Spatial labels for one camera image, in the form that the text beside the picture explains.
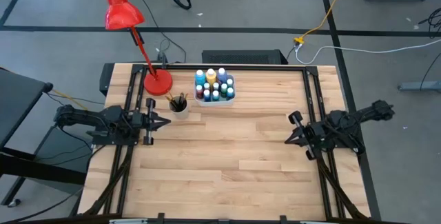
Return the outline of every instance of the lamp shade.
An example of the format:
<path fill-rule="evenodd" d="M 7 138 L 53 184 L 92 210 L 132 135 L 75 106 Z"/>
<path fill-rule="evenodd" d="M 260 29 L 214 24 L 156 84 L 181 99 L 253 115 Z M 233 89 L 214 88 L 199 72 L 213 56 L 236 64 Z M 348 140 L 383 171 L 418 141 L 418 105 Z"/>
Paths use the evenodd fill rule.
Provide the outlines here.
<path fill-rule="evenodd" d="M 144 22 L 143 14 L 128 0 L 107 0 L 109 8 L 105 13 L 105 29 L 130 28 Z"/>

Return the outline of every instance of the chair wheel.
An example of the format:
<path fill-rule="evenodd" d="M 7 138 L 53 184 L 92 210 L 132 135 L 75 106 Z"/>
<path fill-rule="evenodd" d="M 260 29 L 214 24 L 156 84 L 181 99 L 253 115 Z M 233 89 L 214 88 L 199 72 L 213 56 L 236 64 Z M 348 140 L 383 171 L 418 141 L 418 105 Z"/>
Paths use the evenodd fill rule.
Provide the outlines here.
<path fill-rule="evenodd" d="M 20 205 L 20 203 L 21 203 L 20 199 L 14 199 L 8 204 L 8 207 L 16 207 Z"/>

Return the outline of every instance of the wooden table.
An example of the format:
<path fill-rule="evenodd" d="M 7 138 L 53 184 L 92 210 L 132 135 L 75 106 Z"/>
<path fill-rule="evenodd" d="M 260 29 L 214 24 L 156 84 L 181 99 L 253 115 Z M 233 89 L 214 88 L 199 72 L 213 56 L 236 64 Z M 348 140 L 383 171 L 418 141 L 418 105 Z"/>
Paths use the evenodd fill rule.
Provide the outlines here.
<path fill-rule="evenodd" d="M 114 66 L 106 107 L 124 104 L 131 67 L 129 63 Z M 316 163 L 307 159 L 305 148 L 284 144 L 294 128 L 288 114 L 299 110 L 304 122 L 309 120 L 302 73 L 229 71 L 236 78 L 234 104 L 206 108 L 192 96 L 195 70 L 169 71 L 174 80 L 171 93 L 189 93 L 189 117 L 176 120 L 164 96 L 144 92 L 143 98 L 156 99 L 155 112 L 172 122 L 153 132 L 154 145 L 134 149 L 124 217 L 156 218 L 164 212 L 166 218 L 325 219 Z M 318 72 L 326 110 L 343 110 L 336 68 L 318 66 Z M 107 185 L 114 149 L 107 146 L 92 159 L 80 213 Z M 356 155 L 346 149 L 336 149 L 334 154 L 343 190 L 369 216 Z M 334 193 L 328 188 L 337 216 Z M 117 186 L 111 212 L 118 193 Z"/>

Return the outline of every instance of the red desk lamp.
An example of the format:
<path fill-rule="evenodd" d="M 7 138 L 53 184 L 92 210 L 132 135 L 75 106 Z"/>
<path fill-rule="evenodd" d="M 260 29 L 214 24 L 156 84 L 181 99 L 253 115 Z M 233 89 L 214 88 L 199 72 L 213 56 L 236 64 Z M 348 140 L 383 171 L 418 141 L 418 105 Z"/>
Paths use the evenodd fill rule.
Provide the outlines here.
<path fill-rule="evenodd" d="M 149 65 L 150 73 L 145 76 L 144 88 L 152 95 L 159 96 L 167 93 L 173 84 L 172 75 L 166 70 L 155 70 L 150 63 L 147 53 L 145 53 L 143 42 L 135 28 L 135 25 L 144 22 L 143 14 L 128 0 L 107 0 L 109 8 L 105 14 L 105 29 L 118 30 L 122 28 L 130 28 L 136 45 L 144 55 Z"/>

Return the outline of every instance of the yellow cable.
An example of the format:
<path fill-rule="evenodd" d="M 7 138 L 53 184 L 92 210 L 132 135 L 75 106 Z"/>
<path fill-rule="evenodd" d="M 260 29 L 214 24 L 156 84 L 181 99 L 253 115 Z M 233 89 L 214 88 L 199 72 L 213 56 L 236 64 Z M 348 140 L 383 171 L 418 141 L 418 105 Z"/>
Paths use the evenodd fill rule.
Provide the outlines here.
<path fill-rule="evenodd" d="M 73 101 L 73 102 L 76 103 L 78 106 L 82 107 L 84 110 L 88 110 L 84 105 L 82 105 L 82 104 L 79 103 L 78 101 L 75 101 L 75 99 L 73 99 L 72 97 L 70 97 L 70 96 L 68 96 L 68 95 L 66 95 L 66 94 L 63 94 L 63 93 L 59 92 L 58 90 L 52 90 L 52 91 L 55 92 L 55 93 L 57 93 L 57 94 L 59 94 L 60 96 L 64 96 L 65 98 L 67 98 L 67 99 Z"/>
<path fill-rule="evenodd" d="M 322 23 L 321 23 L 317 28 L 313 28 L 313 29 L 311 29 L 310 31 L 304 33 L 304 35 L 302 35 L 301 37 L 294 38 L 294 41 L 297 41 L 297 42 L 303 44 L 303 43 L 305 42 L 305 41 L 304 41 L 305 36 L 307 36 L 308 34 L 310 34 L 310 33 L 314 32 L 314 31 L 316 31 L 317 29 L 323 27 L 323 25 L 325 24 L 325 21 L 326 21 L 327 17 L 328 17 L 329 14 L 331 13 L 332 8 L 333 8 L 333 6 L 334 6 L 334 4 L 335 4 L 336 2 L 337 2 L 337 0 L 332 1 L 331 7 L 329 7 L 329 10 L 328 10 L 328 12 L 326 13 L 325 18 L 323 18 Z"/>

